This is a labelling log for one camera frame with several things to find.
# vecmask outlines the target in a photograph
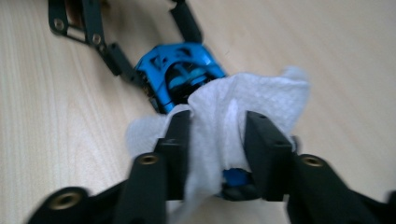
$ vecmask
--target metal rivet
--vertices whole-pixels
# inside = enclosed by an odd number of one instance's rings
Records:
[[[100,44],[100,42],[102,41],[102,37],[99,34],[94,34],[92,37],[92,42],[95,45]]]
[[[76,192],[68,192],[59,195],[52,199],[49,204],[49,208],[52,210],[63,210],[69,207],[73,207],[81,200],[81,195]]]
[[[148,155],[148,156],[144,156],[144,157],[140,158],[139,162],[142,165],[151,165],[151,164],[154,164],[155,162],[157,162],[158,159],[159,158],[156,156]]]
[[[55,28],[59,31],[62,31],[64,29],[64,22],[61,19],[53,20],[53,24],[55,25]]]
[[[302,160],[306,165],[309,166],[316,166],[316,167],[323,166],[323,162],[315,157],[304,157],[302,158]]]

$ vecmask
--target brass screw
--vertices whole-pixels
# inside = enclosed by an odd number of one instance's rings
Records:
[[[151,164],[154,164],[155,162],[157,162],[158,159],[159,158],[156,156],[148,155],[148,156],[144,156],[144,157],[140,158],[139,162],[142,165],[151,165]]]
[[[64,22],[61,19],[55,19],[53,20],[53,23],[57,30],[62,31],[64,29]]]
[[[323,162],[318,160],[315,157],[304,157],[304,158],[302,158],[302,160],[306,165],[309,165],[309,166],[315,166],[315,167],[323,166]]]
[[[49,204],[49,208],[52,210],[63,210],[69,207],[73,207],[81,200],[81,195],[76,192],[68,192],[59,195],[52,199]]]

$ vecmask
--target light wood surface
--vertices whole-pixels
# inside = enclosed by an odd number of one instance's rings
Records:
[[[310,75],[294,133],[377,200],[396,189],[396,2],[190,0],[205,44],[231,75]],[[110,1],[107,42],[137,60],[180,41],[165,0]],[[98,193],[130,160],[128,123],[153,115],[138,88],[113,77],[88,47],[54,36],[47,1],[0,1],[0,223],[22,223],[67,186]],[[283,203],[210,199],[186,223],[288,223]]]

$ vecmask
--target paper towel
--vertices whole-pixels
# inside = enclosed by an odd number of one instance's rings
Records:
[[[126,141],[134,158],[154,149],[174,114],[191,111],[190,170],[185,200],[169,214],[169,223],[178,223],[204,199],[219,193],[223,170],[249,171],[243,150],[247,111],[267,116],[290,138],[308,95],[307,76],[297,67],[287,67],[278,77],[240,73],[209,82],[190,96],[188,105],[176,106],[167,116],[132,122]]]

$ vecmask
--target screw hole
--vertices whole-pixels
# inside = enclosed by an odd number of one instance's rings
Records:
[[[157,161],[158,161],[158,157],[151,156],[151,155],[144,156],[144,157],[139,159],[139,162],[141,164],[143,164],[143,165],[151,165],[151,164],[154,164]]]
[[[55,19],[53,23],[57,30],[62,31],[64,29],[64,22],[61,19]]]
[[[304,157],[303,162],[309,166],[315,166],[315,167],[323,166],[323,162],[315,157]]]
[[[99,34],[94,34],[92,37],[92,43],[95,45],[100,44],[100,42],[102,41],[102,37]]]

